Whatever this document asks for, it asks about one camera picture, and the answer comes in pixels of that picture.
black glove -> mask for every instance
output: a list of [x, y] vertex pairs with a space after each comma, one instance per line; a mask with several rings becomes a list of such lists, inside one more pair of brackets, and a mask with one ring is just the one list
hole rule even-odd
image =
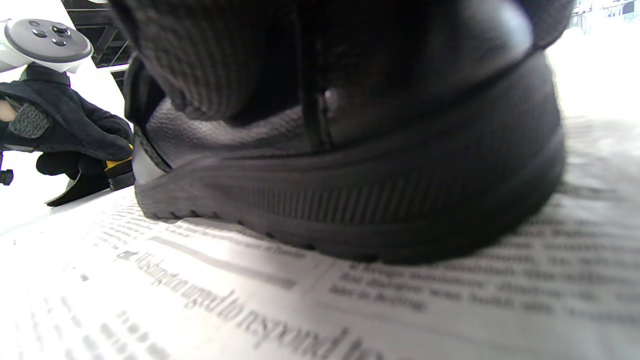
[[[86, 191], [109, 187], [107, 161], [131, 157], [133, 133], [128, 123], [82, 98], [70, 88], [66, 73], [32, 63], [20, 81], [0, 83], [0, 101], [15, 112], [10, 122], [0, 121], [0, 151], [40, 151], [37, 170], [45, 175], [66, 174], [77, 181], [82, 174]], [[119, 165], [121, 175], [131, 172], [131, 162]]]

black sneaker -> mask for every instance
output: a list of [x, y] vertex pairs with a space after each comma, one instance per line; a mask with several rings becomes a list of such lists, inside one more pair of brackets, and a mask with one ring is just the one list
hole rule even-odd
[[112, 5], [140, 52], [127, 116], [148, 217], [415, 263], [496, 240], [561, 180], [543, 50], [572, 0]]

vr controller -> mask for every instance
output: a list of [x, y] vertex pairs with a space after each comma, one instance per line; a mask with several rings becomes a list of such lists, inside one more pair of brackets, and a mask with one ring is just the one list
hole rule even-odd
[[[80, 32], [60, 22], [43, 19], [7, 19], [0, 21], [0, 72], [30, 63], [38, 63], [58, 72], [76, 73], [91, 56], [93, 46]], [[0, 184], [13, 181], [12, 170], [2, 170]]]

controller thumbstick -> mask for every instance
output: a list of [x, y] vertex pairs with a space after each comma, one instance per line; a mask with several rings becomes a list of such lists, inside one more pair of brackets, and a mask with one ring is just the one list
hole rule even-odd
[[54, 33], [61, 36], [69, 34], [69, 28], [67, 27], [67, 25], [61, 24], [59, 22], [54, 22], [53, 26], [51, 26], [51, 29]]

shoe upper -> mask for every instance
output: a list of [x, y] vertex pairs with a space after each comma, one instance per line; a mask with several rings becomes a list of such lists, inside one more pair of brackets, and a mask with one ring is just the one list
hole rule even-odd
[[429, 121], [428, 114], [549, 46], [573, 6], [572, 0], [111, 3], [139, 51], [126, 96], [127, 117], [138, 125], [134, 168], [142, 182], [200, 156], [330, 151]]

